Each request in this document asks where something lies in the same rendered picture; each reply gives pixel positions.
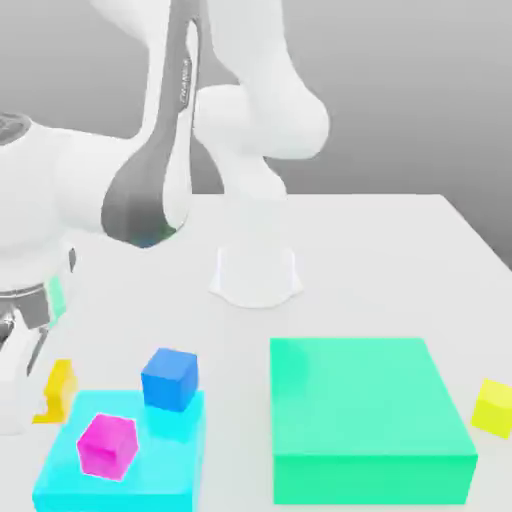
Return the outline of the small yellow cube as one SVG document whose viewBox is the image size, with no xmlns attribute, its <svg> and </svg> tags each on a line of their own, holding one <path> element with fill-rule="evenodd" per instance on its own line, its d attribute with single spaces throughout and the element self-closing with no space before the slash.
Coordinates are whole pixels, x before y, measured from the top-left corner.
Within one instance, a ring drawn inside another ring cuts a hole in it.
<svg viewBox="0 0 512 512">
<path fill-rule="evenodd" d="M 512 432 L 512 386 L 484 379 L 471 425 L 503 439 Z"/>
</svg>

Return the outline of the large cyan box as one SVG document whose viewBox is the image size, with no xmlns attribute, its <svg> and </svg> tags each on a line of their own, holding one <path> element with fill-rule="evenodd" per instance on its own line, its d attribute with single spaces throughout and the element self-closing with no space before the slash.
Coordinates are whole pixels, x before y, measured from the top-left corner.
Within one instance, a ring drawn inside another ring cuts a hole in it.
<svg viewBox="0 0 512 512">
<path fill-rule="evenodd" d="M 120 482 L 82 472 L 79 436 L 99 414 L 132 419 L 139 451 Z M 36 512 L 198 512 L 205 397 L 184 412 L 147 407 L 135 390 L 85 390 L 48 452 L 32 491 Z"/>
</svg>

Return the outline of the small magenta cube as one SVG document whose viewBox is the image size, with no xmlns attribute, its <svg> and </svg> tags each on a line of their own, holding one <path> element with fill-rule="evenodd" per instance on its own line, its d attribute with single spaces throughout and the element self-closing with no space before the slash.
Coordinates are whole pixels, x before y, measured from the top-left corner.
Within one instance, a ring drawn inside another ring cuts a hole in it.
<svg viewBox="0 0 512 512">
<path fill-rule="evenodd" d="M 76 447 L 84 474 L 120 482 L 139 450 L 135 420 L 98 413 Z"/>
</svg>

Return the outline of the small orange cube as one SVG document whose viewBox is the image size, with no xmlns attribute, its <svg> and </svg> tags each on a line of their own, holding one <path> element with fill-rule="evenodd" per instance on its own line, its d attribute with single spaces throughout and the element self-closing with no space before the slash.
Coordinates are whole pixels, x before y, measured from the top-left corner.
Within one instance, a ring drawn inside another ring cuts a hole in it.
<svg viewBox="0 0 512 512">
<path fill-rule="evenodd" d="M 43 413 L 35 414 L 32 423 L 65 423 L 77 389 L 77 378 L 72 361 L 70 359 L 58 359 L 54 363 L 44 389 L 46 410 Z"/>
</svg>

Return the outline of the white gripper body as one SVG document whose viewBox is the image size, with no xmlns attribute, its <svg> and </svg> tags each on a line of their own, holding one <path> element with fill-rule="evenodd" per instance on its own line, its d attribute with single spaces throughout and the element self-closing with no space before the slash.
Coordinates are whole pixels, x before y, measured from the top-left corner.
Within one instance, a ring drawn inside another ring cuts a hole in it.
<svg viewBox="0 0 512 512">
<path fill-rule="evenodd" d="M 16 327 L 0 348 L 0 435 L 22 433 L 44 407 L 51 371 L 48 330 Z"/>
</svg>

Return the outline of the small blue cube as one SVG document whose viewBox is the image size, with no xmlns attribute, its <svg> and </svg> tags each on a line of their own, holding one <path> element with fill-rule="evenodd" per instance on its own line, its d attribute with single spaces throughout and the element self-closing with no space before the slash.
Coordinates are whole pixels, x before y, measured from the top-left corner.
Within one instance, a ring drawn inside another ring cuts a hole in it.
<svg viewBox="0 0 512 512">
<path fill-rule="evenodd" d="M 198 388 L 198 358 L 193 353 L 159 348 L 141 372 L 147 406 L 183 412 Z"/>
</svg>

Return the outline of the large green box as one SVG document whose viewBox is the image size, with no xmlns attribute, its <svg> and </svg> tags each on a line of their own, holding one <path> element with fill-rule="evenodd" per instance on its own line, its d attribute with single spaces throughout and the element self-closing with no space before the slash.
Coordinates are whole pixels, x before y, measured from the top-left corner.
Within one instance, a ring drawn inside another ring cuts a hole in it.
<svg viewBox="0 0 512 512">
<path fill-rule="evenodd" d="M 478 454 L 424 341 L 270 342 L 273 500 L 462 505 Z"/>
</svg>

